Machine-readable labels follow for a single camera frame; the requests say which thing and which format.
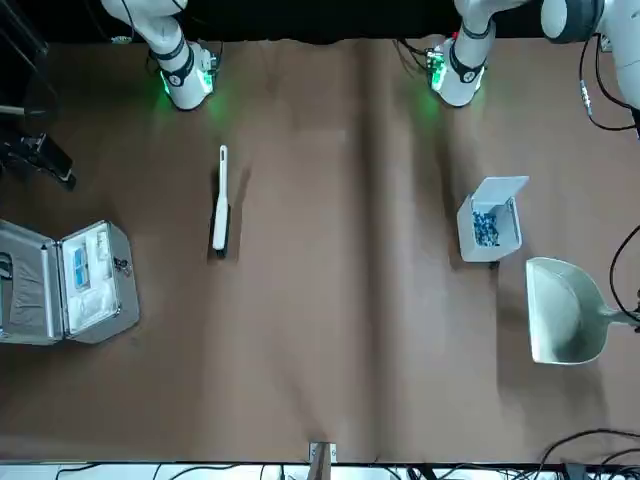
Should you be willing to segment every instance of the box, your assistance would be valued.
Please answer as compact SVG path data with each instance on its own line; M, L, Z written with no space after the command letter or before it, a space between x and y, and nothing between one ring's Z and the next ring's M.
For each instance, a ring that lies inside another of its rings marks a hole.
M515 196L529 177L487 177L458 210L465 262L495 262L522 246Z
M0 342L98 343L140 317L126 235L98 222L60 241L0 220Z

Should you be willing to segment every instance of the white brush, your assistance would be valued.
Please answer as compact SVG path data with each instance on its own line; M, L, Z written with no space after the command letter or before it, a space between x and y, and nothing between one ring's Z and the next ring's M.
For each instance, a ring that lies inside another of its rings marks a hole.
M216 203L216 218L213 227L213 249L219 257L227 256L227 244L229 239L229 221L231 219L231 207L227 198L227 160L228 149L226 145L220 146L220 190Z

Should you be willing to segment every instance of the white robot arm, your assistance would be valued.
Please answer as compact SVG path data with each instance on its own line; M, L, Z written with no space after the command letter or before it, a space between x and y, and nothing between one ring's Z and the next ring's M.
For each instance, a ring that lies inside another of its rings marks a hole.
M606 35L620 91L640 109L640 2L638 0L545 0L542 29L553 43L584 42Z
M471 101L495 39L491 17L527 1L455 0L460 32L428 56L431 86L445 102L461 107ZM606 35L622 95L629 106L640 109L639 0L544 0L541 22L553 43L584 42L596 32Z
M455 0L456 10L462 17L460 31L455 39L447 39L434 52L441 65L431 86L445 102L462 107L471 101L480 86L487 55L496 38L491 17L527 1Z
M218 60L214 54L184 38L171 15L187 0L101 0L107 12L131 25L149 44L161 68L166 91L180 110L192 110L213 91Z

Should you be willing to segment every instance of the dustpan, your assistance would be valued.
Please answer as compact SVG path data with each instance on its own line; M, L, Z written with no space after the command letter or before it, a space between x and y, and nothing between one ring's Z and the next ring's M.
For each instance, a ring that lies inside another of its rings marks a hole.
M640 326L610 308L581 268L552 258L527 261L531 355L538 363L579 365L598 358L611 323Z

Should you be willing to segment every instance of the brown table surface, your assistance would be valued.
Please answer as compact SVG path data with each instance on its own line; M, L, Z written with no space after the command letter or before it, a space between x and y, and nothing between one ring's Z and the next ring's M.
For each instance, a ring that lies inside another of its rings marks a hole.
M389 41L228 44L216 94L182 113L144 46L54 46L50 131L78 186L3 180L0 214L50 236L121 226L142 317L96 346L3 346L0 454L301 461L325 439L345 462L527 462L578 430L640 429L629 328L584 367L536 365L528 346L524 260L566 259L606 291L638 218L640 147L587 121L579 50L500 40L483 89L454 110ZM629 121L592 97L602 122ZM223 262L207 252L221 143ZM489 175L531 177L525 245L493 272L462 264L455 233ZM617 272L630 306L639 245ZM554 459L620 445L578 441Z

